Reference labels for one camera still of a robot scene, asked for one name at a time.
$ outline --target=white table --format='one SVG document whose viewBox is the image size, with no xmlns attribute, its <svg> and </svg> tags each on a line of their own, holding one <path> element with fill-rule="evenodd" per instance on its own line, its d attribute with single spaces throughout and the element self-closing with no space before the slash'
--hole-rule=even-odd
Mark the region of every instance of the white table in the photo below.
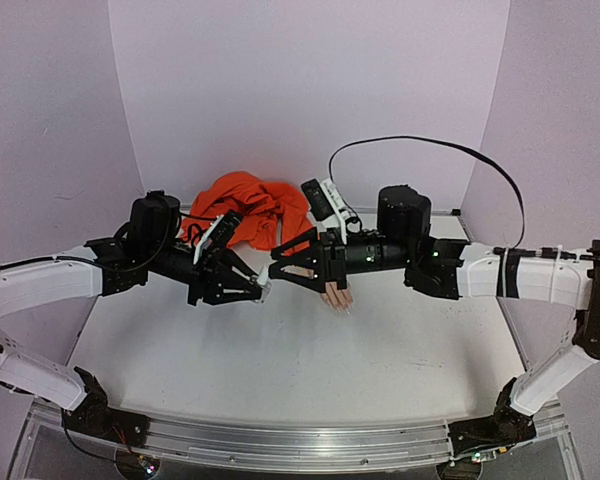
<svg viewBox="0 0 600 480">
<path fill-rule="evenodd" d="M 465 236 L 450 216 L 433 218 L 432 235 Z M 237 252 L 255 270 L 268 261 Z M 347 315 L 283 281 L 263 305 L 193 307 L 185 285 L 150 274 L 97 301 L 71 364 L 97 376 L 112 406 L 186 419 L 334 426 L 490 414 L 523 372 L 496 300 L 432 299 L 403 277 L 351 276 Z"/>
</svg>

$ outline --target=crumpled fabric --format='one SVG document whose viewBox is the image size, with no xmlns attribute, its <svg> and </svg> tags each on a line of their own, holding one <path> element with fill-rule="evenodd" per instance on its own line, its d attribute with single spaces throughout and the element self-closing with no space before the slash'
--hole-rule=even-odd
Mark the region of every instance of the crumpled fabric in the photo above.
<svg viewBox="0 0 600 480">
<path fill-rule="evenodd" d="M 269 251 L 278 246 L 279 222 L 282 223 L 282 243 L 313 228 L 307 218 L 309 203 L 300 190 L 288 183 L 264 182 L 247 172 L 229 173 L 216 180 L 209 190 L 198 195 L 191 207 L 191 215 L 216 218 L 229 210 L 244 216 L 229 247 L 246 241 L 253 248 Z M 206 230 L 211 223 L 183 219 L 182 239 L 191 241 L 191 225 L 197 224 Z"/>
</svg>

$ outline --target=orange cloth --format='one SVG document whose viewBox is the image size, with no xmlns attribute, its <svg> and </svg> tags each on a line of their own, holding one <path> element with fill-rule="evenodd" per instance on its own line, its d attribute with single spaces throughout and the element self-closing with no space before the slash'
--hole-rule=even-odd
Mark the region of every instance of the orange cloth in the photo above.
<svg viewBox="0 0 600 480">
<path fill-rule="evenodd" d="M 278 246 L 278 221 L 282 222 L 282 243 L 313 228 L 307 219 L 309 203 L 297 188 L 288 183 L 263 182 L 247 172 L 230 173 L 216 180 L 198 195 L 191 215 L 215 218 L 229 210 L 244 215 L 230 247 L 247 241 L 258 250 L 271 250 Z M 188 229 L 194 223 L 204 230 L 211 225 L 209 221 L 183 219 L 183 240 L 191 240 Z"/>
</svg>

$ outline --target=robotic arm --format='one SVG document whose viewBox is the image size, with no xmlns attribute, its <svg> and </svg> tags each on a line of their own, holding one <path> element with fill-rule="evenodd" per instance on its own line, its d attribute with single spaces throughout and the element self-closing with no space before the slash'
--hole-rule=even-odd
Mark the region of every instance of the robotic arm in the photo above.
<svg viewBox="0 0 600 480">
<path fill-rule="evenodd" d="M 195 247 L 176 239 L 180 218 L 176 198 L 150 192 L 134 202 L 130 221 L 114 237 L 91 240 L 59 255 L 0 265 L 0 318 L 67 298 L 122 293 L 146 284 L 150 271 L 187 284 L 191 305 L 199 300 L 211 305 L 264 301 L 270 289 L 266 271 L 258 275 L 227 248 L 241 215 L 219 217 Z M 130 445 L 143 443 L 147 417 L 109 408 L 106 393 L 89 372 L 28 352 L 2 331 L 0 384 L 56 403 L 71 430 L 117 441 L 111 432 L 116 424 Z"/>
<path fill-rule="evenodd" d="M 312 180 L 302 188 L 316 219 L 346 224 L 348 211 L 330 180 Z M 573 252 L 491 247 L 432 238 L 430 216 L 427 197 L 404 185 L 383 188 L 375 230 L 343 239 L 343 227 L 320 234 L 314 229 L 272 252 L 276 262 L 269 275 L 325 292 L 327 282 L 346 288 L 350 274 L 401 268 L 407 287 L 431 297 L 507 297 L 573 307 L 576 322 L 556 351 L 503 388 L 493 415 L 449 425 L 456 458 L 530 440 L 536 435 L 533 415 L 600 361 L 600 240 Z M 306 241 L 307 249 L 290 254 Z M 312 270 L 313 277 L 288 271 L 292 265 Z"/>
</svg>

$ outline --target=white wall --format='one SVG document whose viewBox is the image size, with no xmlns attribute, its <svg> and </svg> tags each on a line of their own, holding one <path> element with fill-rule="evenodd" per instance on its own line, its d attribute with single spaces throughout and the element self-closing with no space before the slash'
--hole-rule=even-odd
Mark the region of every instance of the white wall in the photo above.
<svg viewBox="0 0 600 480">
<path fill-rule="evenodd" d="M 524 246 L 587 247 L 600 238 L 600 1 L 514 1 L 483 151 L 518 182 Z M 515 242 L 515 198 L 477 166 L 463 205 L 477 240 Z M 545 357 L 572 312 L 507 307 L 532 359 Z M 589 480 L 600 479 L 600 364 L 560 395 Z"/>
<path fill-rule="evenodd" d="M 249 170 L 301 183 L 340 145 L 411 133 L 478 147 L 508 0 L 110 0 L 113 45 L 144 187 L 191 203 Z M 358 206 L 411 183 L 457 208 L 473 161 L 440 147 L 374 145 L 340 158 Z"/>
<path fill-rule="evenodd" d="M 111 235 L 141 194 L 106 1 L 0 2 L 0 262 Z M 0 328 L 64 362 L 90 305 L 41 307 Z M 30 403 L 0 387 L 0 480 Z"/>
</svg>

